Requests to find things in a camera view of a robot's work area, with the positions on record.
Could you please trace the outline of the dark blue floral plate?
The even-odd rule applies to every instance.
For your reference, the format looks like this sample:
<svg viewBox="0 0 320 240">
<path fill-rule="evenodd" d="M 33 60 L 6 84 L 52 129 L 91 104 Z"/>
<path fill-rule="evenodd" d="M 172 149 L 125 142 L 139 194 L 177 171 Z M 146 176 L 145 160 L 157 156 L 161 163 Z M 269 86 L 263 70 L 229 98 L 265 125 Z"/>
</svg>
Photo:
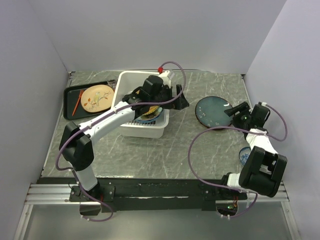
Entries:
<svg viewBox="0 0 320 240">
<path fill-rule="evenodd" d="M 232 108 L 232 105 L 224 98 L 218 96 L 207 96 L 202 98 L 195 106 L 197 120 L 207 128 L 230 126 L 231 117 L 225 110 Z"/>
</svg>

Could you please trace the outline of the round woven bamboo mat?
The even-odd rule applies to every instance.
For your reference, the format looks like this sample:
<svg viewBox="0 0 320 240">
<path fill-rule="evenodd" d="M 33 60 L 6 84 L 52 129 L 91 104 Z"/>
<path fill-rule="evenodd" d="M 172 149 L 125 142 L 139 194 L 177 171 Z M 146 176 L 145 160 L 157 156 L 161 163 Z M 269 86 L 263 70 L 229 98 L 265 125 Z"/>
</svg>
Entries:
<svg viewBox="0 0 320 240">
<path fill-rule="evenodd" d="M 145 115 L 150 115 L 150 114 L 154 113 L 156 110 L 158 110 L 159 107 L 160 107 L 159 105 L 153 105 L 153 106 L 151 106 L 151 107 L 149 108 L 149 110 L 148 110 L 146 113 L 143 114 L 143 116 L 145 116 Z"/>
</svg>

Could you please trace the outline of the mint green flower plate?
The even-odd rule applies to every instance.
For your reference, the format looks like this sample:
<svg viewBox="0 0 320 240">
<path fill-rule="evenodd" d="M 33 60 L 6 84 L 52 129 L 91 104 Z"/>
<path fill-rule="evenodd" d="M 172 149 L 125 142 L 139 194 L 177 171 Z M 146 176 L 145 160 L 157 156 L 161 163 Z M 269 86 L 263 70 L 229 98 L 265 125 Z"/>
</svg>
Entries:
<svg viewBox="0 0 320 240">
<path fill-rule="evenodd" d="M 154 118 L 158 115 L 160 115 L 163 111 L 163 108 L 162 107 L 159 107 L 158 110 L 156 110 L 155 112 L 153 112 L 152 114 L 149 114 L 149 115 L 142 115 L 140 116 L 142 119 L 150 119 L 150 118 Z"/>
</svg>

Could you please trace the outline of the black striped lacquer plate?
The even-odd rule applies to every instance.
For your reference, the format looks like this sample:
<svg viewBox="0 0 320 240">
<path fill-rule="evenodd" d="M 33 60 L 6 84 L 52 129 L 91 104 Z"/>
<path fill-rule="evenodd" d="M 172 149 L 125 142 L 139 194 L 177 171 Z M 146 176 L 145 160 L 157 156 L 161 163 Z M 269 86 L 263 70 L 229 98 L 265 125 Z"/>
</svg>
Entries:
<svg viewBox="0 0 320 240">
<path fill-rule="evenodd" d="M 233 129 L 233 127 L 230 125 L 224 126 L 224 125 L 210 125 L 210 124 L 208 124 L 203 131 L 204 132 L 224 131 L 224 130 L 232 130 L 232 129 Z"/>
</svg>

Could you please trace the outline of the turquoise polka dot plate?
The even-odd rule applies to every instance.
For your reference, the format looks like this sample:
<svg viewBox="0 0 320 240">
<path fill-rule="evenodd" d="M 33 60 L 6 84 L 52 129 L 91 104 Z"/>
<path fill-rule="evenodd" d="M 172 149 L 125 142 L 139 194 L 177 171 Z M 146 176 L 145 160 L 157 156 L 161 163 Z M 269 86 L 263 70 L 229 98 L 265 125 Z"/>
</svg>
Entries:
<svg viewBox="0 0 320 240">
<path fill-rule="evenodd" d="M 155 116 L 153 118 L 150 118 L 150 119 L 142 119 L 142 117 L 139 117 L 137 119 L 135 119 L 136 122 L 139 122 L 139 123 L 150 123 L 150 122 L 153 122 L 155 120 L 157 120 L 158 118 L 160 117 L 160 115 L 158 116 Z"/>
</svg>

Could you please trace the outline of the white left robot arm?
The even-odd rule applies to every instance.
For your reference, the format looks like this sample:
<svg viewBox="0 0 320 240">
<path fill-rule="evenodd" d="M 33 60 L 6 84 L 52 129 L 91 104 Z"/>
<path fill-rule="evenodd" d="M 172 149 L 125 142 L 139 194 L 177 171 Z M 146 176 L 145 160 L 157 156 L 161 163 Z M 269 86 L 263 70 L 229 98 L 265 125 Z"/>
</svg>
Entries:
<svg viewBox="0 0 320 240">
<path fill-rule="evenodd" d="M 189 103 L 183 94 L 185 86 L 176 85 L 176 96 L 173 96 L 171 86 L 165 84 L 160 76 L 150 75 L 143 85 L 126 94 L 110 110 L 82 124 L 69 122 L 65 126 L 58 155 L 70 164 L 68 169 L 81 186 L 81 195 L 86 200 L 93 201 L 102 193 L 92 168 L 94 144 L 122 124 L 146 114 L 152 106 L 167 110 L 187 108 Z"/>
</svg>

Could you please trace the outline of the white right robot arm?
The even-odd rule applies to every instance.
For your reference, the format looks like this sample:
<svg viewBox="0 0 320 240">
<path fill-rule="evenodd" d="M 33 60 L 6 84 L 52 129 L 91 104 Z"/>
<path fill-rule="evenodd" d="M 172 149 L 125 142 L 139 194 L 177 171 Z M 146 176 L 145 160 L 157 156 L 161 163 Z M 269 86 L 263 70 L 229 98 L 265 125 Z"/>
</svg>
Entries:
<svg viewBox="0 0 320 240">
<path fill-rule="evenodd" d="M 237 189 L 250 190 L 262 196 L 274 197 L 280 187 L 287 158 L 272 146 L 272 137 L 264 128 L 271 111 L 281 114 L 265 102 L 257 103 L 252 109 L 247 102 L 224 111 L 232 117 L 231 124 L 244 130 L 244 138 L 249 144 L 250 153 L 240 173 L 229 173 L 227 182 L 219 186 L 219 195 L 232 198 Z"/>
</svg>

